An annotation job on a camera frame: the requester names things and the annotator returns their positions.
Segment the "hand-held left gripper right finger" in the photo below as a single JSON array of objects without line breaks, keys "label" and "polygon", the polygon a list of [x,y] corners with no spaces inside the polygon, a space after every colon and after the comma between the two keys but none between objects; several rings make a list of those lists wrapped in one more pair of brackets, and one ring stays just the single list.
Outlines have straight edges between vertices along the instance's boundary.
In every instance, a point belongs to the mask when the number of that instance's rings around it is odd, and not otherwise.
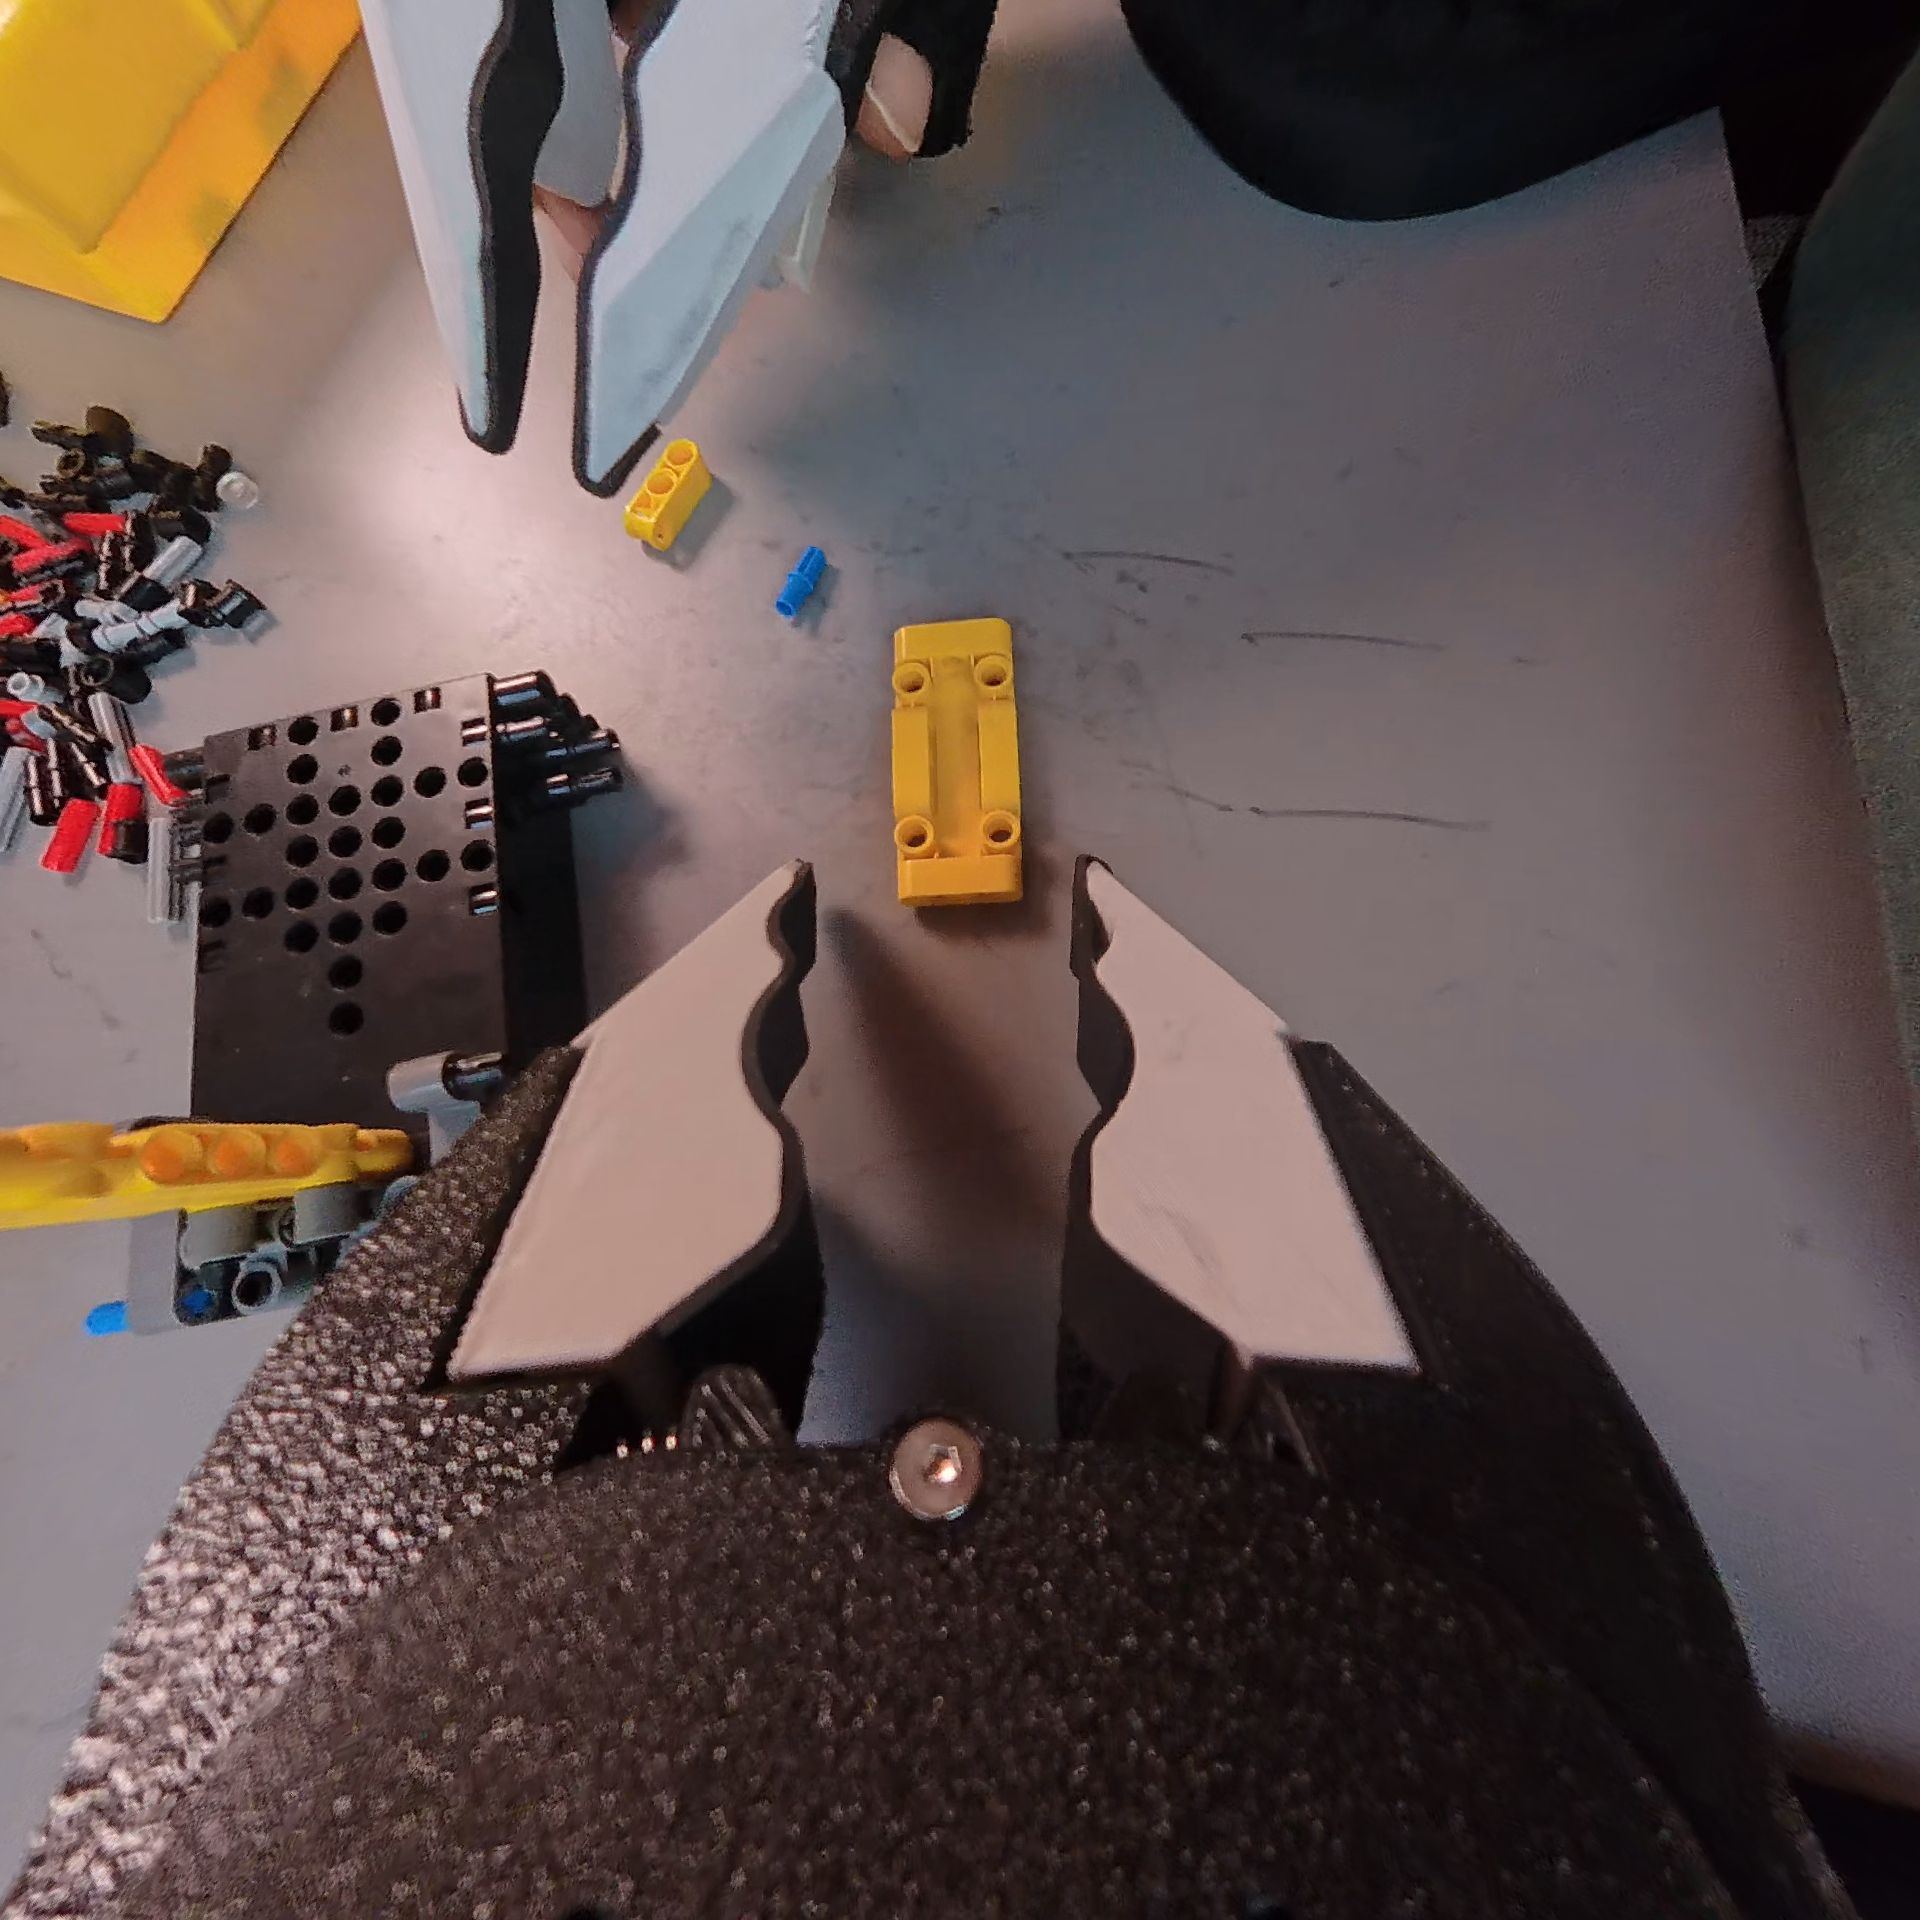
[{"label": "hand-held left gripper right finger", "polygon": [[1248,1367],[1420,1374],[1290,1027],[1103,861],[1073,878],[1066,1327],[1111,1378]]}]

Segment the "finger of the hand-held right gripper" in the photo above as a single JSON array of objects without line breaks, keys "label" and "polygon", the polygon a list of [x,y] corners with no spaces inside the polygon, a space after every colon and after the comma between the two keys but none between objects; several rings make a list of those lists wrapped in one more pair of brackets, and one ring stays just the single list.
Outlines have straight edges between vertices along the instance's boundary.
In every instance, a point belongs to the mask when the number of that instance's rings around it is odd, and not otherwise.
[{"label": "finger of the hand-held right gripper", "polygon": [[536,171],[563,98],[552,3],[359,7],[466,438],[519,433],[538,295]]},{"label": "finger of the hand-held right gripper", "polygon": [[683,405],[847,142],[832,3],[658,6],[621,69],[612,209],[579,289],[571,463],[611,497]]}]

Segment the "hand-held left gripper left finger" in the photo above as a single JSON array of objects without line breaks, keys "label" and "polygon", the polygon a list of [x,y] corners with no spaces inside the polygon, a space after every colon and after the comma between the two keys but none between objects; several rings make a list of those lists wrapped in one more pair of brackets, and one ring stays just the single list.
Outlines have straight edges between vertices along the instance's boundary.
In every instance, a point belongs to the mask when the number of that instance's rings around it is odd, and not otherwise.
[{"label": "hand-held left gripper left finger", "polygon": [[592,1376],[648,1345],[803,1389],[818,1240],[784,1099],[810,1057],[811,866],[778,866],[576,1040],[451,1381]]}]

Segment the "yellow storage bin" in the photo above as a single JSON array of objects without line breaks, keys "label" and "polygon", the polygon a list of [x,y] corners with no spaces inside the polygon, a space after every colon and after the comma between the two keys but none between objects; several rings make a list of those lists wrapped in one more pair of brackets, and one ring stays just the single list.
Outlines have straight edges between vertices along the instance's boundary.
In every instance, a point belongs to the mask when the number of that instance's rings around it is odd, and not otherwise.
[{"label": "yellow storage bin", "polygon": [[168,321],[359,21],[355,3],[4,3],[2,279]]}]

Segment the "small yellow lego beam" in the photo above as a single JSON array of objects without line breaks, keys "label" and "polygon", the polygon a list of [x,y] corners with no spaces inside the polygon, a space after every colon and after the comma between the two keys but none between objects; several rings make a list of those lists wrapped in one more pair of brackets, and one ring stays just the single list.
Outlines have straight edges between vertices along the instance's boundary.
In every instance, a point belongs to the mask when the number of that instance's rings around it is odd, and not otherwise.
[{"label": "small yellow lego beam", "polygon": [[673,439],[658,454],[621,511],[621,529],[650,552],[668,554],[685,533],[713,487],[698,442]]}]

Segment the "black lego model yellow beam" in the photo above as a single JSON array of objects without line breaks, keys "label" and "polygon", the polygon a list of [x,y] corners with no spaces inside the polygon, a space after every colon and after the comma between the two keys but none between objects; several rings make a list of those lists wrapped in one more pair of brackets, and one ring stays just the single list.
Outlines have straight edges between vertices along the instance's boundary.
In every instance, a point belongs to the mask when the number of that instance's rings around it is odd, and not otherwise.
[{"label": "black lego model yellow beam", "polygon": [[300,1304],[587,1022],[571,815],[617,735],[547,673],[312,709],[157,754],[103,691],[8,701],[4,847],[139,866],[197,944],[184,1115],[4,1134],[4,1226],[132,1222],[87,1331]]}]

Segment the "yellow lego panel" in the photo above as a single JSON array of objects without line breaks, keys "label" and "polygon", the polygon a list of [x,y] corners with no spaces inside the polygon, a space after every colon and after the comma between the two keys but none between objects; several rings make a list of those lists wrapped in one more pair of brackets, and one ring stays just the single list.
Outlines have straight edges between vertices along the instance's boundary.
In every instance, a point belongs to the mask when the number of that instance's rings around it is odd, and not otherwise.
[{"label": "yellow lego panel", "polygon": [[1012,627],[969,618],[895,641],[891,784],[904,905],[1025,894]]}]

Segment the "pile of loose lego pieces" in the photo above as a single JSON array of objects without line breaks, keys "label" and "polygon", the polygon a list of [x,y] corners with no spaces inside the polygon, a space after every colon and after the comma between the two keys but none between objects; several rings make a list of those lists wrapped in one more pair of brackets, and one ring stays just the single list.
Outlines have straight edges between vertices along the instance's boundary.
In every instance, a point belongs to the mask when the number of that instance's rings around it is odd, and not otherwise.
[{"label": "pile of loose lego pieces", "polygon": [[51,466],[2,485],[2,847],[72,880],[92,861],[157,865],[201,781],[139,735],[156,673],[204,639],[251,635],[261,598],[209,565],[219,519],[264,494],[227,447],[178,461],[111,405],[33,421]]}]

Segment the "person's right hand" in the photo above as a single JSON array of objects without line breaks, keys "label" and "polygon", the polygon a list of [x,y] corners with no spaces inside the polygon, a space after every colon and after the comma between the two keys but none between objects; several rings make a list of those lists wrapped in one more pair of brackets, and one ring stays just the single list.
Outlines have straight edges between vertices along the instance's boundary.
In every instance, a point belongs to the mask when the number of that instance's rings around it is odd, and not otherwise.
[{"label": "person's right hand", "polygon": [[995,16],[996,3],[841,3],[826,66],[849,130],[891,161],[961,149]]}]

